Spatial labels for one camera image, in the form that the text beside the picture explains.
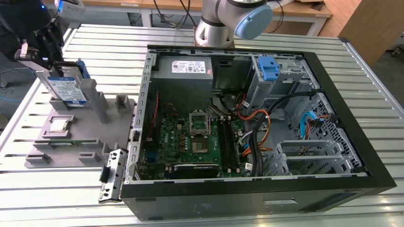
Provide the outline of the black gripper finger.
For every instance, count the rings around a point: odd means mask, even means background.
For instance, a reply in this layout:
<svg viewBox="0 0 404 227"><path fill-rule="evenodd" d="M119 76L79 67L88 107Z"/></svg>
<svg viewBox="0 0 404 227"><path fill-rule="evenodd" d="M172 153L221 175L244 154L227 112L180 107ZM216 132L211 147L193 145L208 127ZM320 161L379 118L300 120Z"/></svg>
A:
<svg viewBox="0 0 404 227"><path fill-rule="evenodd" d="M51 64L43 60L39 50L23 43L21 48L15 53L15 60L35 71L51 71Z"/></svg>
<svg viewBox="0 0 404 227"><path fill-rule="evenodd" d="M39 65L44 69L76 67L72 61L64 61L61 48L64 46L60 19L52 18L49 24L35 31L39 52Z"/></svg>

